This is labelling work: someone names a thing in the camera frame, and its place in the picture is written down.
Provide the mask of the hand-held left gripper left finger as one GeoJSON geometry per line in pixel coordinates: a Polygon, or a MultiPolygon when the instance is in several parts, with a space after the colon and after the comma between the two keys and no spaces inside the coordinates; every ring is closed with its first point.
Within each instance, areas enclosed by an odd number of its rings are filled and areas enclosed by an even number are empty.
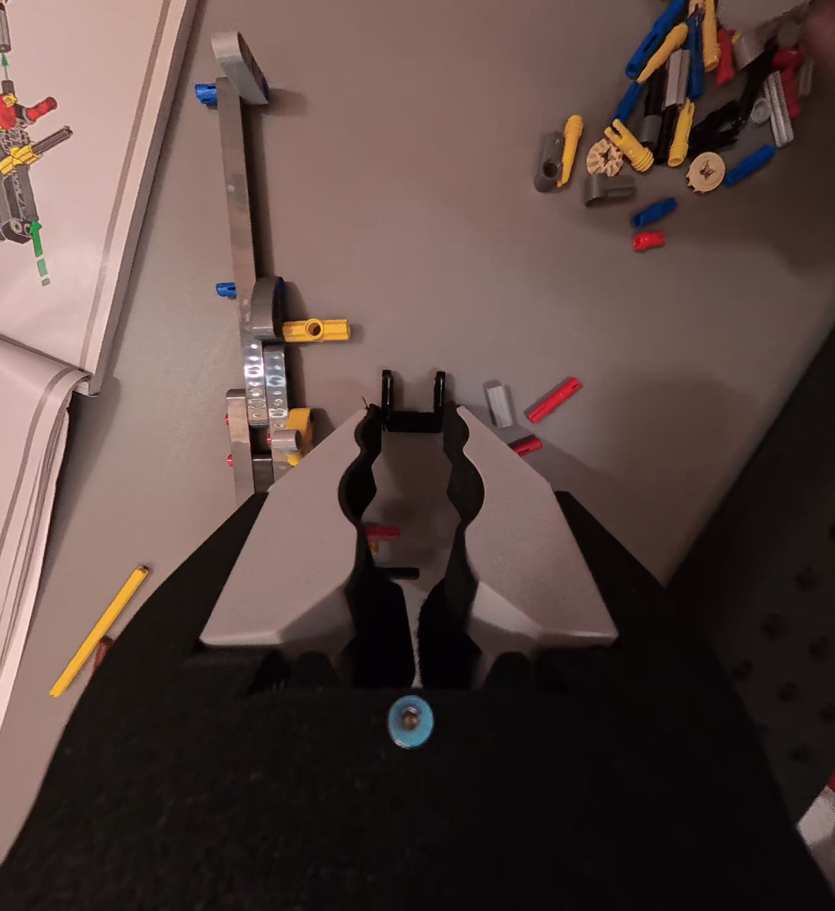
{"type": "Polygon", "coordinates": [[[382,449],[370,405],[274,483],[200,634],[211,648],[319,652],[357,688],[409,688],[413,643],[400,585],[363,523],[382,449]]]}

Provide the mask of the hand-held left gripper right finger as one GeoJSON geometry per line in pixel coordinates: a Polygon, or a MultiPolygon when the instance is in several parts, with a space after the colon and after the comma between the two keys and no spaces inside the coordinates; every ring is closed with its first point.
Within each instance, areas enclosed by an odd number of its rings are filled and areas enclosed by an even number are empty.
{"type": "Polygon", "coordinates": [[[618,630],[551,485],[468,409],[443,446],[457,527],[420,610],[424,687],[477,687],[503,655],[608,647],[618,630]]]}

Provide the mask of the long yellow lego axle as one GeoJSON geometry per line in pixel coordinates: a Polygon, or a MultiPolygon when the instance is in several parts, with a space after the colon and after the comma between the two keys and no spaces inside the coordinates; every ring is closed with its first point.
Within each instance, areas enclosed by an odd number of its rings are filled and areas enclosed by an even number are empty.
{"type": "Polygon", "coordinates": [[[148,575],[150,575],[150,567],[140,565],[128,576],[49,690],[48,695],[51,698],[59,698],[70,687],[83,666],[92,658],[104,638],[107,637],[113,624],[134,598],[138,588],[148,575]]]}

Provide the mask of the black lego fork piece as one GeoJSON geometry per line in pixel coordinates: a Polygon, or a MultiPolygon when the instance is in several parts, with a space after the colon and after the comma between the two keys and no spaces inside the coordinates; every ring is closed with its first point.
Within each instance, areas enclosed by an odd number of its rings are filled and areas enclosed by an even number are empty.
{"type": "Polygon", "coordinates": [[[394,376],[382,371],[380,412],[384,429],[389,433],[439,434],[442,432],[446,404],[446,372],[435,374],[433,409],[430,412],[397,411],[394,407],[394,376]]]}

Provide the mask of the long grey lego beam assembly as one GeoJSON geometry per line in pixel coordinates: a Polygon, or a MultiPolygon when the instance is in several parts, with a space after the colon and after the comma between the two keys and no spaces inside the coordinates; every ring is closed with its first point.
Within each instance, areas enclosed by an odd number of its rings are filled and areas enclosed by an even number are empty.
{"type": "Polygon", "coordinates": [[[233,490],[241,506],[252,495],[266,493],[311,448],[311,411],[292,406],[287,348],[343,344],[352,332],[346,320],[286,321],[286,282],[259,268],[245,114],[268,106],[271,91],[238,31],[215,34],[211,47],[223,76],[196,84],[195,92],[203,106],[218,112],[233,280],[220,282],[216,290],[238,311],[243,384],[226,393],[225,423],[233,490]]]}

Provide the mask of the pile of small lego pieces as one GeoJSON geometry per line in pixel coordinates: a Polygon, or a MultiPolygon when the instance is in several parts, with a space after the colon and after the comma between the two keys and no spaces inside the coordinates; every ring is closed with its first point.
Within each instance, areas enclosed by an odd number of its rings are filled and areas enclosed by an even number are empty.
{"type": "Polygon", "coordinates": [[[731,28],[722,2],[665,2],[625,67],[625,91],[585,155],[583,203],[633,199],[658,168],[704,196],[765,169],[795,139],[814,62],[807,3],[731,28]]]}

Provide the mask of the small blue lego pin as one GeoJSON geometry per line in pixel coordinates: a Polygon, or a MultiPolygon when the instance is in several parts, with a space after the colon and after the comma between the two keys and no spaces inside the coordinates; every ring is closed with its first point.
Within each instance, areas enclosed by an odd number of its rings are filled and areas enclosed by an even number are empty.
{"type": "Polygon", "coordinates": [[[667,218],[677,208],[678,200],[674,197],[656,200],[642,210],[635,212],[630,217],[630,226],[637,232],[643,232],[649,225],[667,218]]]}

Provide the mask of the lego instruction booklet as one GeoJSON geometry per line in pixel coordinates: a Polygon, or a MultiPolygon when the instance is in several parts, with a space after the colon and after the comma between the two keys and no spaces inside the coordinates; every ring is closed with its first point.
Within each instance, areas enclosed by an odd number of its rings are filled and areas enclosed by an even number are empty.
{"type": "Polygon", "coordinates": [[[194,7],[0,2],[0,678],[70,401],[104,381],[194,7]]]}

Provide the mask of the black perforated board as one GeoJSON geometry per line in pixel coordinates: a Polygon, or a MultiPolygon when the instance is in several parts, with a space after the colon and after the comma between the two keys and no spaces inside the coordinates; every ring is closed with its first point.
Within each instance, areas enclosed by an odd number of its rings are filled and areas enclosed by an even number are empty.
{"type": "Polygon", "coordinates": [[[835,769],[835,325],[670,590],[799,816],[835,769]]]}

